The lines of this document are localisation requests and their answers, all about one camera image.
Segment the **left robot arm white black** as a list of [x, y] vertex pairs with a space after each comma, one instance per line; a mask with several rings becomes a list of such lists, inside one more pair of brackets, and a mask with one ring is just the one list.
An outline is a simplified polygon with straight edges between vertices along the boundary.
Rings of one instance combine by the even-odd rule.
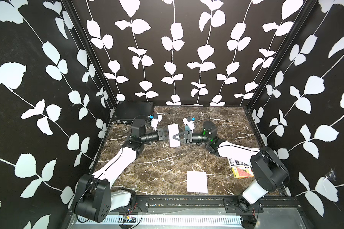
[[168, 129], [154, 127], [147, 133], [146, 124], [143, 119], [134, 120], [131, 134], [115, 157], [92, 175], [85, 174], [79, 179], [72, 204], [72, 213], [79, 223], [90, 220], [101, 223], [112, 210], [131, 206], [129, 213], [138, 207], [133, 200], [134, 191], [121, 189], [112, 192], [111, 187], [142, 153], [146, 144], [168, 139]]

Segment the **pale blue square paper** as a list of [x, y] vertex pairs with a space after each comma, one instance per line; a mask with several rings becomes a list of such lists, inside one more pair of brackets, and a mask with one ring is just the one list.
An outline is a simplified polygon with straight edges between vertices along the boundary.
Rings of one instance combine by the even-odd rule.
[[168, 132], [169, 132], [169, 145], [171, 148], [176, 148], [181, 146], [181, 142], [176, 140], [179, 134], [179, 127], [177, 124], [168, 125]]

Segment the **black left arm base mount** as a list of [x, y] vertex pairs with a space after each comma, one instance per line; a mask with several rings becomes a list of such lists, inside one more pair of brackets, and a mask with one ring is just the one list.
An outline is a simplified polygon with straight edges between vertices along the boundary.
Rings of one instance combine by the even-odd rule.
[[149, 198], [144, 196], [135, 196], [132, 197], [129, 204], [125, 207], [119, 207], [115, 210], [112, 210], [111, 212], [118, 212], [125, 214], [132, 210], [133, 214], [139, 213], [139, 212], [148, 212], [149, 209]]

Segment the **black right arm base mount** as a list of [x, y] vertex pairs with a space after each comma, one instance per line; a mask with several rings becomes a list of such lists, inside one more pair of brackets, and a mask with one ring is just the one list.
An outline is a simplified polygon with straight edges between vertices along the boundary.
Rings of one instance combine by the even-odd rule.
[[248, 203], [240, 196], [233, 196], [223, 198], [226, 213], [236, 213], [242, 215], [253, 215], [263, 213], [263, 208], [260, 206], [259, 201], [254, 204]]

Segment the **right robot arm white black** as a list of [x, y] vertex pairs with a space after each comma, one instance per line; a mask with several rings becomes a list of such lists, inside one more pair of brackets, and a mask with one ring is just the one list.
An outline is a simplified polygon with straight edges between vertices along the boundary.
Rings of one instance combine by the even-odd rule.
[[249, 148], [230, 143], [218, 137], [217, 127], [211, 121], [203, 123], [201, 132], [195, 132], [195, 123], [187, 123], [188, 129], [180, 131], [178, 125], [169, 125], [168, 133], [170, 146], [175, 147], [173, 141], [185, 144], [201, 143], [210, 154], [235, 159], [248, 165], [255, 180], [239, 195], [241, 205], [252, 205], [267, 193], [274, 192], [289, 179], [289, 172], [279, 157], [270, 147]]

